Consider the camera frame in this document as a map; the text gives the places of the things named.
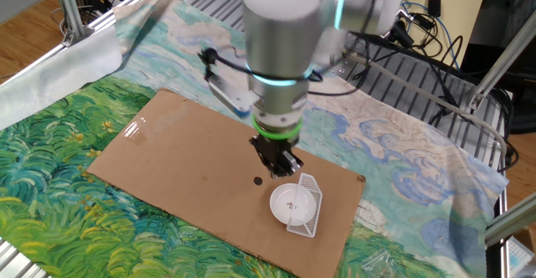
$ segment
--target metal frame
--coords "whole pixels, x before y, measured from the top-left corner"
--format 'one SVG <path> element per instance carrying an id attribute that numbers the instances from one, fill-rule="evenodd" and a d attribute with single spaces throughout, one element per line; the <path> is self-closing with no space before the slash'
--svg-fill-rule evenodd
<path id="1" fill-rule="evenodd" d="M 536 193 L 497 216 L 487 227 L 486 245 L 494 245 L 501 239 L 518 232 L 536 221 Z"/>
<path id="2" fill-rule="evenodd" d="M 64 12 L 64 22 L 67 24 L 67 31 L 62 42 L 65 47 L 76 44 L 93 33 L 92 28 L 82 23 L 76 0 L 59 0 L 59 4 Z"/>
<path id="3" fill-rule="evenodd" d="M 501 57 L 487 72 L 486 77 L 472 92 L 469 107 L 476 110 L 483 99 L 487 97 L 493 86 L 503 77 L 516 58 L 525 50 L 530 41 L 536 36 L 536 12 L 523 25 L 512 42 L 502 52 Z"/>

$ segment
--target electrical wire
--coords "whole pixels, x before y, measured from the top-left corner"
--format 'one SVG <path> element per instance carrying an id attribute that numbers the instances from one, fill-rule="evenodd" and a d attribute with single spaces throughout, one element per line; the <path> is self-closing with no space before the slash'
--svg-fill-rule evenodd
<path id="1" fill-rule="evenodd" d="M 413 3 L 413 2 L 404 2 L 403 3 L 404 5 L 415 5 L 415 6 L 418 6 L 418 7 L 421 7 L 423 8 L 425 11 L 428 11 L 428 7 L 423 5 L 423 4 L 419 4 L 419 3 Z M 451 35 L 449 34 L 449 30 L 446 28 L 446 25 L 441 21 L 440 18 L 435 18 L 437 19 L 437 22 L 441 25 L 441 27 L 443 27 L 443 29 L 445 30 L 445 34 L 446 34 L 446 37 L 447 39 L 449 40 L 449 45 L 452 45 L 452 40 L 451 40 Z M 456 68 L 458 70 L 460 70 L 460 65 L 458 65 L 457 61 L 454 62 L 454 64 L 456 65 Z"/>
<path id="2" fill-rule="evenodd" d="M 448 55 L 449 51 L 452 51 L 453 49 L 453 46 L 454 44 L 456 44 L 457 42 L 460 42 L 460 44 L 458 44 L 458 50 L 456 51 L 456 54 L 454 56 L 454 58 L 452 59 L 452 62 L 451 62 L 451 65 L 449 66 L 449 69 L 445 72 L 445 74 L 443 75 L 443 79 L 441 78 L 441 75 L 439 73 L 439 70 L 438 71 L 434 71 L 434 73 L 436 74 L 436 76 L 438 77 L 440 83 L 441 83 L 441 87 L 443 88 L 443 94 L 445 95 L 445 99 L 446 99 L 446 102 L 450 103 L 451 105 L 453 106 L 456 106 L 456 107 L 459 107 L 459 105 L 457 104 L 456 100 L 454 99 L 454 96 L 452 96 L 452 93 L 449 91 L 449 89 L 446 87 L 445 85 L 445 82 L 446 82 L 446 77 L 450 74 L 451 72 L 451 69 L 452 69 L 452 65 L 454 64 L 454 62 L 456 61 L 457 57 L 460 55 L 460 52 L 461 52 L 461 45 L 463 44 L 463 37 L 460 35 L 458 37 L 456 37 L 456 39 L 454 39 L 454 42 L 451 44 L 451 46 L 449 47 L 449 49 L 445 52 L 445 55 L 443 55 L 443 58 L 441 59 L 441 63 L 445 60 L 446 56 Z M 445 112 L 445 109 L 441 108 L 437 114 L 435 114 L 435 116 L 433 116 L 430 121 L 428 122 L 428 124 L 430 125 L 433 125 L 435 121 L 437 121 L 437 124 L 439 124 L 439 121 L 441 120 L 441 117 L 442 116 L 446 116 L 448 115 L 448 112 Z"/>
<path id="3" fill-rule="evenodd" d="M 361 62 L 361 63 L 363 63 L 364 61 L 365 61 L 364 59 L 359 59 L 359 62 Z M 418 94 L 421 94 L 421 95 L 425 96 L 426 98 L 428 98 L 430 100 L 433 100 L 438 105 L 443 106 L 443 107 L 445 107 L 446 109 L 448 109 L 450 111 L 454 111 L 456 114 L 458 114 L 459 116 L 465 118 L 466 120 L 468 120 L 472 124 L 481 126 L 482 128 L 489 130 L 493 134 L 493 136 L 495 137 L 495 141 L 499 142 L 499 146 L 500 146 L 500 149 L 501 149 L 501 160 L 503 160 L 506 157 L 506 153 L 507 153 L 506 141 L 504 140 L 503 136 L 501 136 L 501 134 L 499 134 L 499 132 L 497 130 L 495 130 L 492 126 L 487 124 L 485 121 L 482 121 L 479 118 L 477 118 L 477 117 L 475 117 L 475 116 L 473 116 L 471 114 L 466 113 L 465 111 L 461 110 L 460 108 L 455 107 L 455 106 L 443 101 L 442 99 L 440 99 L 440 98 L 428 93 L 427 91 L 422 90 L 421 88 L 418 88 L 417 86 L 412 85 L 411 83 L 409 83 L 409 82 L 407 82 L 405 80 L 402 80 L 397 75 L 391 73 L 388 69 L 384 68 L 383 66 L 381 66 L 381 65 L 379 65 L 379 64 L 377 64 L 377 63 L 375 63 L 373 61 L 370 61 L 368 64 L 371 67 L 373 67 L 373 68 L 379 70 L 380 72 L 382 72 L 384 75 L 388 76 L 390 79 L 392 79 L 392 80 L 402 84 L 403 86 L 405 86 L 405 87 L 417 92 Z"/>
<path id="4" fill-rule="evenodd" d="M 512 143 L 510 143 L 508 140 L 505 140 L 505 142 L 510 146 L 510 148 L 512 148 L 513 155 L 515 156 L 515 159 L 514 159 L 512 162 L 510 162 L 509 165 L 507 165 L 507 166 L 505 166 L 505 167 L 503 167 L 503 168 L 497 170 L 497 172 L 499 172 L 499 173 L 505 172 L 505 171 L 507 171 L 508 169 L 514 167 L 514 166 L 518 163 L 518 161 L 519 161 L 519 152 L 518 152 L 518 150 L 516 149 L 516 147 L 514 147 L 514 146 L 512 145 Z"/>
<path id="5" fill-rule="evenodd" d="M 266 78 L 268 80 L 274 80 L 274 81 L 283 81 L 283 80 L 300 81 L 300 80 L 303 80 L 304 78 L 308 77 L 308 76 L 306 76 L 306 77 L 304 77 L 304 76 L 281 77 L 281 76 L 269 75 L 269 74 L 264 74 L 264 73 L 261 73 L 261 72 L 258 72 L 258 71 L 254 71 L 254 70 L 251 70 L 249 68 L 243 67 L 243 66 L 241 66 L 239 64 L 234 64 L 231 61 L 228 61 L 227 59 L 219 56 L 218 52 L 213 48 L 208 48 L 208 49 L 203 50 L 198 56 L 207 66 L 209 66 L 210 64 L 213 64 L 215 62 L 215 60 L 218 60 L 222 64 L 225 64 L 225 65 L 229 66 L 232 69 L 238 70 L 238 71 L 240 71 L 242 73 L 255 75 L 257 77 Z M 317 74 L 323 75 L 325 72 L 329 71 L 332 67 L 340 64 L 343 60 L 344 60 L 344 57 L 342 56 L 337 61 L 335 61 L 333 64 L 330 64 L 329 66 L 319 70 L 317 72 Z"/>

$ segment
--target black cable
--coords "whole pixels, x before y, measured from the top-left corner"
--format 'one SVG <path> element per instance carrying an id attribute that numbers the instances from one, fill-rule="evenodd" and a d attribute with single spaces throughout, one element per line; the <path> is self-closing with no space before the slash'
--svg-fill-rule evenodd
<path id="1" fill-rule="evenodd" d="M 514 146 L 512 145 L 512 143 L 510 143 L 508 140 L 504 140 L 504 141 L 506 142 L 506 144 L 507 144 L 508 146 L 510 146 L 510 148 L 512 148 L 513 155 L 515 156 L 515 159 L 514 159 L 512 162 L 510 162 L 509 165 L 507 165 L 507 166 L 505 166 L 505 167 L 503 167 L 503 168 L 497 170 L 497 172 L 499 172 L 499 173 L 505 172 L 505 171 L 507 171 L 508 169 L 514 167 L 514 166 L 518 163 L 518 161 L 519 161 L 519 152 L 518 152 L 518 150 L 516 149 L 516 147 L 514 147 Z"/>
<path id="2" fill-rule="evenodd" d="M 433 65 L 431 63 L 429 63 L 430 67 L 432 68 L 432 71 L 434 72 L 435 76 L 437 77 L 438 81 L 440 82 L 441 88 L 443 89 L 443 94 L 445 95 L 446 102 L 448 102 L 449 104 L 452 104 L 453 106 L 456 106 L 456 107 L 459 107 L 459 106 L 458 106 L 456 100 L 454 99 L 454 96 L 452 96 L 452 93 L 446 87 L 445 82 L 446 82 L 446 77 L 450 74 L 450 72 L 452 70 L 452 67 L 454 66 L 454 63 L 456 62 L 456 59 L 460 55 L 461 45 L 463 44 L 463 37 L 461 35 L 456 37 L 456 39 L 454 39 L 454 41 L 452 42 L 451 46 L 449 46 L 449 49 L 447 49 L 447 51 L 443 55 L 443 58 L 441 59 L 441 63 L 443 63 L 445 61 L 446 56 L 449 54 L 449 52 L 451 52 L 452 48 L 454 47 L 454 44 L 457 43 L 458 41 L 460 42 L 460 44 L 458 44 L 458 50 L 456 51 L 456 54 L 452 58 L 451 65 L 449 66 L 448 70 L 445 72 L 445 75 L 444 75 L 443 78 L 441 78 L 440 72 L 436 71 L 434 69 Z M 446 116 L 446 115 L 451 113 L 450 111 L 447 111 L 445 107 L 442 107 L 442 106 L 439 106 L 439 107 L 440 107 L 439 111 L 430 119 L 430 121 L 428 121 L 428 124 L 434 125 L 434 123 L 436 121 L 437 121 L 437 124 L 439 124 L 442 116 Z"/>
<path id="3" fill-rule="evenodd" d="M 251 74 L 251 75 L 258 76 L 258 77 L 266 78 L 268 80 L 275 80 L 275 81 L 294 80 L 294 81 L 300 81 L 300 80 L 305 79 L 304 76 L 299 76 L 299 77 L 280 77 L 280 76 L 275 76 L 275 75 L 264 74 L 264 73 L 261 73 L 261 72 L 257 72 L 257 71 L 245 68 L 245 67 L 243 67 L 241 65 L 234 64 L 234 63 L 228 61 L 227 59 L 219 56 L 218 52 L 213 48 L 208 48 L 208 49 L 205 49 L 205 50 L 201 51 L 201 53 L 198 54 L 198 56 L 205 63 L 205 65 L 207 67 L 209 67 L 211 64 L 215 64 L 216 60 L 218 60 L 222 64 L 225 64 L 225 65 L 229 66 L 232 69 L 238 70 L 238 71 L 240 71 L 242 73 Z M 316 74 L 318 74 L 318 75 L 320 75 L 322 77 L 322 74 L 324 74 L 325 72 L 330 70 L 335 65 L 341 63 L 343 60 L 344 60 L 344 57 L 339 58 L 333 64 L 330 64 L 329 66 L 327 66 L 325 68 L 322 68 L 321 70 L 316 72 Z"/>
<path id="4" fill-rule="evenodd" d="M 353 90 L 349 90 L 347 92 L 343 92 L 343 93 L 321 93 L 321 92 L 316 92 L 316 91 L 312 91 L 312 90 L 309 90 L 307 93 L 309 95 L 320 95 L 320 96 L 325 96 L 325 97 L 339 97 L 339 96 L 344 96 L 344 95 L 351 95 L 355 92 L 357 92 L 359 90 L 358 87 L 356 87 L 355 89 Z"/>
<path id="5" fill-rule="evenodd" d="M 441 54 L 443 52 L 443 44 L 441 41 L 437 38 L 437 26 L 435 26 L 435 33 L 436 35 L 430 33 L 428 30 L 426 30 L 423 26 L 416 24 L 417 27 L 419 27 L 421 30 L 423 30 L 426 33 L 426 38 L 423 39 L 423 42 L 421 42 L 421 45 L 419 49 L 425 49 L 431 42 L 436 41 L 439 44 L 439 51 L 431 56 L 428 56 L 430 58 L 434 58 Z"/>

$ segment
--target metal bar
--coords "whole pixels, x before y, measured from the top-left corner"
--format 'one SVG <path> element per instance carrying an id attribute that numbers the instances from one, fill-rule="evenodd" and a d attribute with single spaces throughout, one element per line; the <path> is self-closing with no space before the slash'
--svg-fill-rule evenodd
<path id="1" fill-rule="evenodd" d="M 426 69 L 425 74 L 422 76 L 422 80 L 420 80 L 419 89 L 422 89 L 422 86 L 425 84 L 427 75 L 428 75 L 428 69 Z M 415 105 L 415 102 L 417 101 L 418 96 L 419 96 L 419 93 L 415 92 L 415 95 L 413 96 L 413 100 L 411 101 L 411 104 L 410 104 L 410 108 L 408 109 L 408 115 L 411 114 L 411 110 L 413 110 L 413 106 Z"/>
<path id="2" fill-rule="evenodd" d="M 26 266 L 24 266 L 24 268 L 22 270 L 19 271 L 19 273 L 14 276 L 13 278 L 21 278 L 22 276 L 24 276 L 24 274 L 26 274 L 31 268 L 32 266 L 34 266 L 34 263 L 33 262 L 29 262 Z"/>
<path id="3" fill-rule="evenodd" d="M 68 28 L 62 43 L 64 46 L 76 44 L 93 33 L 93 29 L 87 28 L 82 23 L 76 0 L 59 0 L 59 3 L 64 11 L 64 21 Z"/>
<path id="4" fill-rule="evenodd" d="M 4 260 L 3 263 L 0 265 L 0 271 L 2 271 L 6 266 L 8 266 L 11 260 L 14 260 L 15 257 L 17 257 L 17 255 L 18 255 L 18 250 L 15 249 L 13 253 L 11 253 L 11 255 L 6 260 Z"/>
<path id="5" fill-rule="evenodd" d="M 415 72 L 415 68 L 417 67 L 417 63 L 413 64 L 413 67 L 411 68 L 410 74 L 408 75 L 408 78 L 406 79 L 406 82 L 410 82 L 411 76 L 413 76 L 413 72 Z M 405 86 L 402 88 L 402 90 L 399 93 L 399 96 L 396 98 L 396 102 L 394 103 L 394 108 L 399 105 L 400 99 L 402 99 L 402 96 L 405 92 Z"/>
<path id="6" fill-rule="evenodd" d="M 534 221 L 536 221 L 536 193 L 492 220 L 485 233 L 486 246 L 496 244 Z"/>
<path id="7" fill-rule="evenodd" d="M 518 34 L 512 39 L 512 42 L 502 52 L 501 57 L 497 59 L 493 67 L 487 72 L 486 77 L 476 87 L 472 93 L 469 106 L 476 110 L 482 103 L 482 100 L 489 94 L 493 86 L 503 77 L 504 73 L 510 68 L 510 65 L 525 50 L 527 45 L 536 36 L 536 12 L 530 16 L 528 21 L 523 25 Z"/>

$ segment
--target cardboard sheet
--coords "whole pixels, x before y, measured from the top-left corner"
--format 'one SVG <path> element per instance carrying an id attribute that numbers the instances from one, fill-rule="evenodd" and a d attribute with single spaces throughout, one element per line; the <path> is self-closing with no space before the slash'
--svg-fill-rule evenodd
<path id="1" fill-rule="evenodd" d="M 317 234 L 286 231 L 270 195 L 300 173 L 273 181 L 249 139 L 256 131 L 160 90 L 95 159 L 89 173 L 230 244 L 304 277 L 333 277 L 365 180 L 296 149 L 322 190 Z M 258 186 L 253 180 L 261 177 Z"/>

